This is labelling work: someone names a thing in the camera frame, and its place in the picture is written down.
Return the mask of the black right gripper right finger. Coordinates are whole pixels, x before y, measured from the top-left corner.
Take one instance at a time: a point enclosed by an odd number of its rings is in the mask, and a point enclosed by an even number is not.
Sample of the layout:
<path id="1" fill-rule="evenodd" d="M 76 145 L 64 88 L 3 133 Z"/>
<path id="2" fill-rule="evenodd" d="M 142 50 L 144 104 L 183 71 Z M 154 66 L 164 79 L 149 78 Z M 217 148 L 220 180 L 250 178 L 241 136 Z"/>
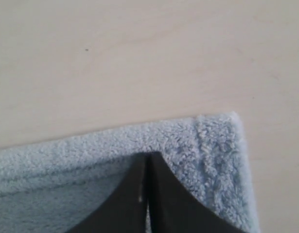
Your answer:
<path id="1" fill-rule="evenodd" d="M 201 204 L 160 152 L 148 154 L 148 204 L 153 233 L 242 233 Z"/>

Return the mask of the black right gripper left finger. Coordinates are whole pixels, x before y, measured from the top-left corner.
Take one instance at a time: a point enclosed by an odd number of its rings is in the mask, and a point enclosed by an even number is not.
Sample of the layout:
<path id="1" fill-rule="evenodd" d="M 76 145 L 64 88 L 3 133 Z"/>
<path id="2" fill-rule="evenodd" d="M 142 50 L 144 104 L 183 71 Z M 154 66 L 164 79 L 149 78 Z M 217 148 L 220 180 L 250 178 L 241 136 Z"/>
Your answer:
<path id="1" fill-rule="evenodd" d="M 71 233 L 144 233 L 147 215 L 148 153 L 137 153 L 110 196 Z"/>

